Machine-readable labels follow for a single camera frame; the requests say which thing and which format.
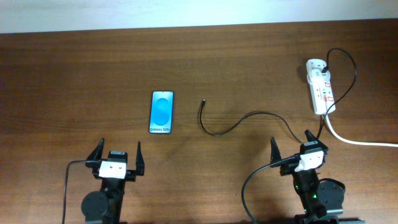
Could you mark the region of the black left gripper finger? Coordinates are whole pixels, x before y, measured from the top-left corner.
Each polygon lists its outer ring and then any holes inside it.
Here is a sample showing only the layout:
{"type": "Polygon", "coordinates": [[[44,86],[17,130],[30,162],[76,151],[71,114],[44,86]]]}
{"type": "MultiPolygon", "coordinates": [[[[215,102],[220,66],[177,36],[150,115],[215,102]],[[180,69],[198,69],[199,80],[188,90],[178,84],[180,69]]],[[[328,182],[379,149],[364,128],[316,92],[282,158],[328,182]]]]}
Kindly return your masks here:
{"type": "Polygon", "coordinates": [[[89,168],[98,168],[101,164],[101,158],[104,148],[104,138],[101,138],[98,145],[86,158],[85,165],[89,168]]]}
{"type": "Polygon", "coordinates": [[[141,142],[137,143],[137,154],[136,154],[136,175],[144,176],[145,162],[141,152],[141,142]]]}

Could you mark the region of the white power strip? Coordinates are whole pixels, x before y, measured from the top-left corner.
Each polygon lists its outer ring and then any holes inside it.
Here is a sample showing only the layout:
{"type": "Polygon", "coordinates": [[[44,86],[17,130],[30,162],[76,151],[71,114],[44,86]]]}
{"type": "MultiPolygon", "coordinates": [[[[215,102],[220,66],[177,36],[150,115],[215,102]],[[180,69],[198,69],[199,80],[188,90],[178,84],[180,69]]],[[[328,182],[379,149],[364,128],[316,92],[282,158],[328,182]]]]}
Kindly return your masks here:
{"type": "MultiPolygon", "coordinates": [[[[317,69],[323,69],[326,67],[326,62],[321,59],[310,59],[306,63],[307,71],[317,69]]],[[[315,114],[324,115],[328,110],[328,113],[334,112],[336,107],[333,106],[335,99],[333,97],[333,91],[331,89],[331,82],[315,82],[310,85],[310,93],[312,96],[313,109],[315,114]]]]}

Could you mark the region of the blue Galaxy smartphone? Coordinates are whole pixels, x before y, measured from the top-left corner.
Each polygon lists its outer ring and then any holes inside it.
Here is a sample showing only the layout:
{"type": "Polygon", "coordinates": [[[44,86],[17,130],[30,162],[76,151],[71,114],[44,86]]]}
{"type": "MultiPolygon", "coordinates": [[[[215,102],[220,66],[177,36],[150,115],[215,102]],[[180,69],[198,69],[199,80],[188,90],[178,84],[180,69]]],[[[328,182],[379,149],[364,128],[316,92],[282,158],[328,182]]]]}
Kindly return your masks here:
{"type": "Polygon", "coordinates": [[[174,93],[172,91],[154,91],[150,109],[149,132],[151,134],[170,134],[174,93]]]}

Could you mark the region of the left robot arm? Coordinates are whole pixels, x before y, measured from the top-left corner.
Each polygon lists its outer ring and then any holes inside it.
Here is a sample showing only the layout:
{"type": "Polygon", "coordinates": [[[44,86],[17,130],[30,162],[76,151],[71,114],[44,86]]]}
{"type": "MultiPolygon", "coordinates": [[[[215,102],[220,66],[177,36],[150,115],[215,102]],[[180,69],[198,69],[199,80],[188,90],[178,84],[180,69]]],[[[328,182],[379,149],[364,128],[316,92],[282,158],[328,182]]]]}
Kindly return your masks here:
{"type": "Polygon", "coordinates": [[[98,191],[90,192],[81,203],[81,212],[86,224],[114,224],[120,222],[126,182],[134,182],[143,176],[145,162],[141,144],[137,143],[136,168],[127,168],[128,154],[122,151],[110,151],[102,158],[104,139],[86,158],[85,166],[92,169],[93,177],[101,180],[98,191]]]}

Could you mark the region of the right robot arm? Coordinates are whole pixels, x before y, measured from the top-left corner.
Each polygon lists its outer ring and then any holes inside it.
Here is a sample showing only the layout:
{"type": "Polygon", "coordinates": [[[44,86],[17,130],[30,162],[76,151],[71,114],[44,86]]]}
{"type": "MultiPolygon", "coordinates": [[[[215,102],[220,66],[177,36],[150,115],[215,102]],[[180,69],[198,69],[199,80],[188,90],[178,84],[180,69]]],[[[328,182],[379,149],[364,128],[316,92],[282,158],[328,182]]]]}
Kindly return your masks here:
{"type": "Polygon", "coordinates": [[[328,147],[309,131],[300,151],[283,159],[274,138],[271,138],[271,167],[279,167],[280,175],[291,175],[304,214],[296,215],[293,223],[338,223],[343,213],[345,185],[335,179],[318,178],[317,169],[325,163],[328,147]]]}

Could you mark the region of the white USB charger plug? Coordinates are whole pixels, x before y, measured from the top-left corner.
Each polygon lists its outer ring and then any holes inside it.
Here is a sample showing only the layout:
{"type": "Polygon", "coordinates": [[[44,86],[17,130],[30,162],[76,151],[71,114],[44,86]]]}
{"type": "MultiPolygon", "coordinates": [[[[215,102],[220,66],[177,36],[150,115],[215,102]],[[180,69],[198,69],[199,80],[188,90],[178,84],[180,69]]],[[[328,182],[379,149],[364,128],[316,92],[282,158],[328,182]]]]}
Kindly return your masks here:
{"type": "Polygon", "coordinates": [[[330,72],[322,72],[322,69],[313,69],[307,72],[307,81],[310,85],[313,85],[315,82],[329,82],[330,81],[330,72]]]}

